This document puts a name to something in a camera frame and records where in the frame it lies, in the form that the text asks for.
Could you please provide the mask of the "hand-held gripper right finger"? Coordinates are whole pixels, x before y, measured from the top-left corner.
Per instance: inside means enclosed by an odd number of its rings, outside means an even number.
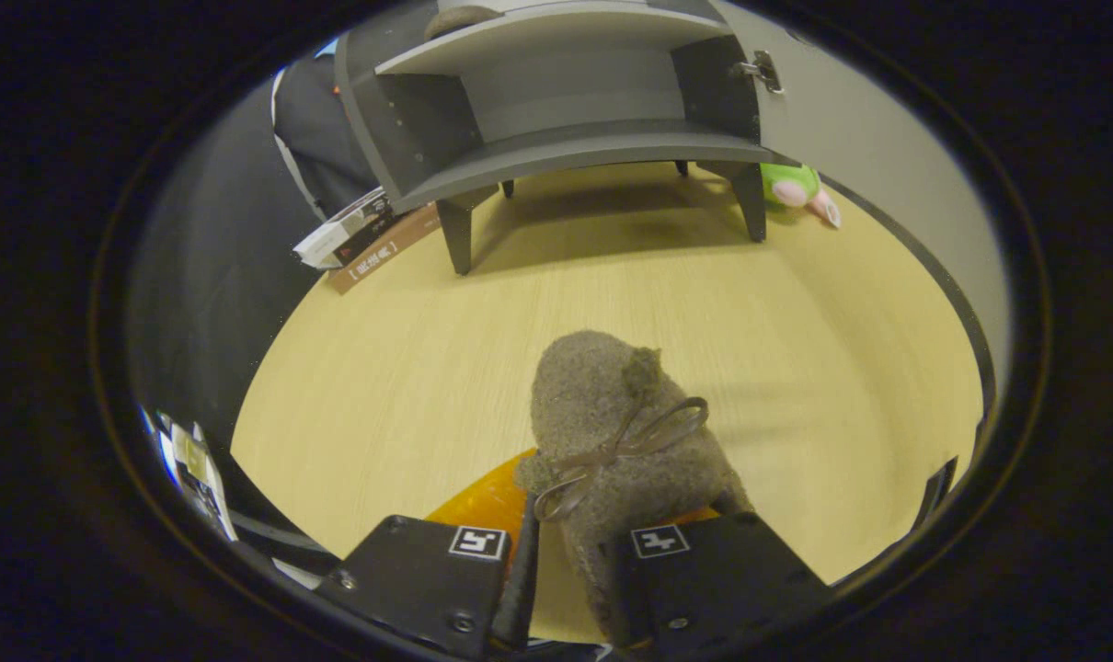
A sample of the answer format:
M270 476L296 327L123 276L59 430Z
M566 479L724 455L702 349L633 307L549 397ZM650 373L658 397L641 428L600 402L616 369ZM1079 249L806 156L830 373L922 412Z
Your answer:
M792 632L834 597L751 512L631 528L610 562L621 656L728 656Z

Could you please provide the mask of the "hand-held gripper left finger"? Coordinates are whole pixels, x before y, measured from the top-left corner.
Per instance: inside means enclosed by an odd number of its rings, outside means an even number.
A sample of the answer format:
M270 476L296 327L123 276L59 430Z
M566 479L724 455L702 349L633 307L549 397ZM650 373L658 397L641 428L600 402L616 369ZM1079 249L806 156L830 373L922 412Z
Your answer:
M390 658L486 661L526 648L538 583L535 497L490 470L427 517L394 514L346 554L316 597L374 633Z

